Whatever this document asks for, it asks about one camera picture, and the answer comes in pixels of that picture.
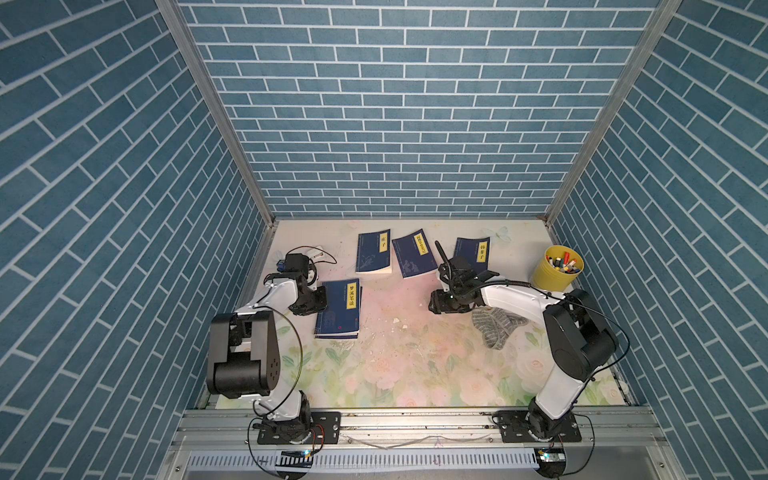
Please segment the grey striped cloth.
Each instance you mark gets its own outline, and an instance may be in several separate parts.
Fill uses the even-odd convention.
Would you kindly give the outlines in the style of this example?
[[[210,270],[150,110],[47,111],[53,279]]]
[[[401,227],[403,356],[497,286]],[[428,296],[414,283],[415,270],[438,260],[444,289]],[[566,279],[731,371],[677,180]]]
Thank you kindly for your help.
[[[514,331],[529,320],[500,308],[483,307],[472,312],[472,323],[488,348],[501,350]]]

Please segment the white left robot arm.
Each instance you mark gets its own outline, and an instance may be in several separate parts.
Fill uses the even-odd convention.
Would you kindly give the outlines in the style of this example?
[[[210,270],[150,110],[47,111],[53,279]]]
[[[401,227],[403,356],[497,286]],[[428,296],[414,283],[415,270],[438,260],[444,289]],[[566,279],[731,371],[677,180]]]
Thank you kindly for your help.
[[[306,394],[296,379],[282,381],[276,320],[287,313],[306,316],[327,306],[323,287],[316,287],[313,262],[284,260],[266,276],[266,292],[234,312],[216,315],[210,325],[206,386],[213,395],[244,398],[265,436],[281,443],[300,443],[313,435]]]

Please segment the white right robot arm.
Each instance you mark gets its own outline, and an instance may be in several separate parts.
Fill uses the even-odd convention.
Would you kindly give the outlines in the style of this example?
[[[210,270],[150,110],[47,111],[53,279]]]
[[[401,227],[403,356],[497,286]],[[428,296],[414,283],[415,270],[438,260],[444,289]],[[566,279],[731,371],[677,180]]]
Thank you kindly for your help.
[[[512,331],[526,323],[542,326],[554,365],[544,386],[519,420],[524,432],[520,441],[550,441],[565,432],[573,407],[587,384],[608,369],[608,360],[619,348],[609,319],[591,295],[571,289],[578,275],[579,257],[550,249],[529,281],[503,279],[497,272],[473,269],[462,256],[452,258],[435,243],[442,264],[438,276],[443,285],[430,296],[434,314],[471,312],[486,342],[498,347]]]

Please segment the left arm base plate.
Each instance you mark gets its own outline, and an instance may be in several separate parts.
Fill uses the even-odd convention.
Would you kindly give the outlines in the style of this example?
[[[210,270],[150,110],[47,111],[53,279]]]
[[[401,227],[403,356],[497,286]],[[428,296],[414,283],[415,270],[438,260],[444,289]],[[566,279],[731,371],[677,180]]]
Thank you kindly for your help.
[[[258,445],[289,444],[337,444],[341,427],[340,411],[312,410],[301,413],[292,420],[261,423],[257,436]]]

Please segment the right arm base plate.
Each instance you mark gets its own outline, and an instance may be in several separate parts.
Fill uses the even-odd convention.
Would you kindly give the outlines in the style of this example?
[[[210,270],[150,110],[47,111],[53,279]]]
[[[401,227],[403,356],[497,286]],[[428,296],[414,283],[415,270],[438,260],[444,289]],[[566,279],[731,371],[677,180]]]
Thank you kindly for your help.
[[[544,413],[499,410],[491,415],[504,443],[578,443],[582,435],[572,412],[552,420]]]

